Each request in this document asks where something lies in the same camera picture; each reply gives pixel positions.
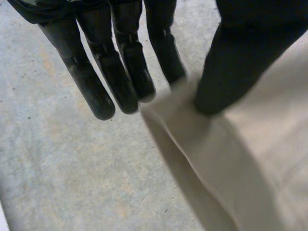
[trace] gray concrete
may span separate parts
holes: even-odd
[[[189,71],[218,22],[213,0],[179,0],[173,31]],[[140,39],[168,90],[144,14]],[[0,199],[12,231],[202,230],[139,114],[97,120],[52,45],[5,0],[0,41]]]

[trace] robotic hand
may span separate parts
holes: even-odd
[[[170,85],[185,77],[170,32],[176,0],[144,0],[152,47]],[[8,0],[30,23],[38,24],[57,49],[94,115],[108,120],[115,105],[95,73],[80,40],[80,24],[93,57],[117,104],[125,114],[138,110],[138,101],[155,95],[138,40],[142,0]],[[112,42],[111,19],[118,52]]]

